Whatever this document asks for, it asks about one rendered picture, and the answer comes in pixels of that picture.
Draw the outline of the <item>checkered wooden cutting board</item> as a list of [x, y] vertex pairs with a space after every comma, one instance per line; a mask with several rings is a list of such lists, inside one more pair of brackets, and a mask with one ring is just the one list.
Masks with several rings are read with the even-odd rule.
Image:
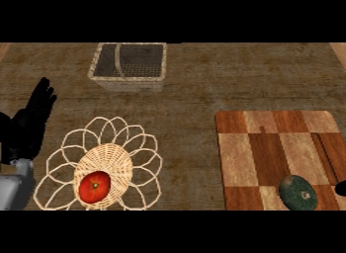
[[220, 111], [214, 116], [224, 207], [285, 208], [279, 185], [288, 175], [311, 185], [319, 210], [346, 211], [335, 185], [346, 180], [346, 141], [326, 111]]

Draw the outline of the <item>square pale mesh basket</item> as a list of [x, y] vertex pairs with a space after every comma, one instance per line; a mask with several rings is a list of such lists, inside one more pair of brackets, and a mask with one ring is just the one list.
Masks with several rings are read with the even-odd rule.
[[166, 76], [163, 42], [101, 42], [86, 72], [112, 92], [160, 92]]

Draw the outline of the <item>red tomato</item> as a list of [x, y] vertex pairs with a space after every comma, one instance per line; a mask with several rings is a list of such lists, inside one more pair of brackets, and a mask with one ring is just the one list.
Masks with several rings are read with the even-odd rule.
[[86, 174], [78, 185], [78, 196], [86, 204], [100, 202], [110, 190], [110, 177], [103, 171]]

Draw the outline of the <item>pale wicker flower-shaped basket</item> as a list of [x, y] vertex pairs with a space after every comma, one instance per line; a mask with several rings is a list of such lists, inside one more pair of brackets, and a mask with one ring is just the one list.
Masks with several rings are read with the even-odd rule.
[[[103, 126], [100, 128], [100, 132], [94, 132], [88, 128], [91, 127], [95, 121], [103, 121]], [[122, 123], [122, 127], [118, 129], [115, 127], [113, 122], [119, 121]], [[101, 142], [103, 139], [103, 132], [106, 131], [106, 127], [110, 126], [113, 137], [107, 143]], [[131, 129], [137, 129], [140, 132], [135, 135], [131, 135]], [[79, 132], [81, 133], [81, 144], [66, 145], [67, 137]], [[85, 146], [85, 136], [91, 135], [95, 140], [95, 146], [88, 149]], [[119, 144], [116, 143], [118, 137], [125, 134], [125, 140]], [[132, 151], [125, 150], [125, 146], [131, 143], [131, 141], [137, 138], [141, 138], [141, 143], [138, 147]], [[153, 148], [146, 147], [147, 138], [153, 141]], [[70, 148], [79, 148], [84, 152], [82, 157], [79, 158], [78, 162], [69, 161], [64, 151]], [[134, 164], [132, 158], [134, 155], [138, 154], [141, 151], [150, 151], [152, 157], [149, 158], [147, 162], [140, 165]], [[54, 156], [60, 154], [60, 157], [64, 161], [54, 169], [51, 169], [51, 159]], [[147, 165], [150, 165], [154, 158], [159, 159], [159, 167], [156, 172], [153, 172]], [[67, 181], [57, 179], [52, 173], [63, 167], [70, 166], [73, 169], [72, 178]], [[79, 203], [86, 211], [106, 211], [106, 209], [116, 203], [119, 204], [123, 211], [146, 211], [153, 204], [157, 202], [160, 195], [162, 195], [162, 188], [159, 183], [159, 174], [163, 166], [163, 158], [159, 154], [159, 144], [156, 137], [152, 134], [147, 134], [144, 128], [140, 125], [128, 125], [125, 120], [120, 117], [115, 117], [112, 119], [106, 119], [104, 117], [95, 117], [86, 123], [84, 128], [73, 129], [67, 132], [60, 142], [58, 149], [50, 155], [47, 162], [45, 162], [45, 176], [42, 177], [33, 192], [33, 201], [38, 208], [42, 211], [58, 211], [58, 210], [69, 210], [72, 204]], [[143, 183], [132, 182], [132, 175], [134, 170], [140, 169], [149, 173], [150, 178]], [[78, 193], [78, 185], [82, 182], [84, 177], [94, 172], [104, 172], [110, 178], [110, 188], [104, 194], [104, 198], [94, 202], [92, 204], [86, 203], [79, 196]], [[45, 204], [42, 205], [38, 199], [39, 188], [45, 183], [45, 180], [51, 179], [55, 183], [58, 183], [58, 188], [54, 190]], [[146, 196], [143, 194], [141, 188], [146, 187], [150, 183], [156, 184], [157, 194], [154, 199], [147, 203]], [[64, 186], [72, 186], [72, 200], [58, 207], [50, 207], [51, 201]], [[126, 190], [134, 188], [140, 198], [141, 198], [141, 206], [138, 208], [131, 208], [123, 203], [123, 195]]]

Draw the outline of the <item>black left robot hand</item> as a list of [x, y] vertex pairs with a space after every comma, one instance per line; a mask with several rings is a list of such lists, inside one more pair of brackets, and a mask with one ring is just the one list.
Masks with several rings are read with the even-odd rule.
[[26, 106], [13, 118], [0, 112], [1, 163], [20, 158], [32, 160], [41, 151], [45, 126], [57, 99], [50, 79], [44, 77], [32, 92]]

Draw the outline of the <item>dark green round squash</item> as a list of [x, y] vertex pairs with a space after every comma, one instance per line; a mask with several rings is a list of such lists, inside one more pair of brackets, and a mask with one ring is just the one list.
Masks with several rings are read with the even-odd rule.
[[308, 182], [296, 175], [288, 175], [280, 180], [279, 195], [290, 211], [313, 211], [317, 206], [317, 196]]

